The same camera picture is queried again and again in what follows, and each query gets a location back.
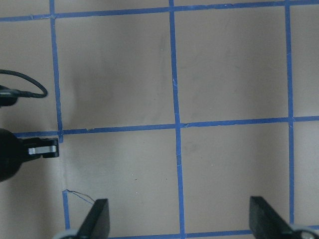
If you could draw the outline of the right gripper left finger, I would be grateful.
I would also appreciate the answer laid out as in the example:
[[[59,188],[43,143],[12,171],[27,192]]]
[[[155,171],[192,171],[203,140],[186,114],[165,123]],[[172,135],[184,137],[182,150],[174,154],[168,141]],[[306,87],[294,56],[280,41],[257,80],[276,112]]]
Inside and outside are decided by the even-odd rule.
[[[110,233],[108,199],[97,199],[76,233],[76,239],[107,239]]]

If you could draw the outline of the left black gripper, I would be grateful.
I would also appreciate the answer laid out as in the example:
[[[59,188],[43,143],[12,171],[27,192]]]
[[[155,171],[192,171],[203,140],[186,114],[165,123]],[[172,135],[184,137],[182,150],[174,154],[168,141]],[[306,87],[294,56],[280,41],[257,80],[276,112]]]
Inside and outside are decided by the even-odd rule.
[[[57,138],[18,138],[12,132],[0,130],[0,181],[12,178],[23,163],[39,158],[58,158]]]

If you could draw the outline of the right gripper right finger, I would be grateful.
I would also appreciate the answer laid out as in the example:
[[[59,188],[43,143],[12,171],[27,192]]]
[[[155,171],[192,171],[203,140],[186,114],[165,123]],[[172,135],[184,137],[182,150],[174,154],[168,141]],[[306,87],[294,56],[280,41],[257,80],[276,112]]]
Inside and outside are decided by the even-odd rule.
[[[301,238],[261,196],[250,197],[249,228],[256,239]]]

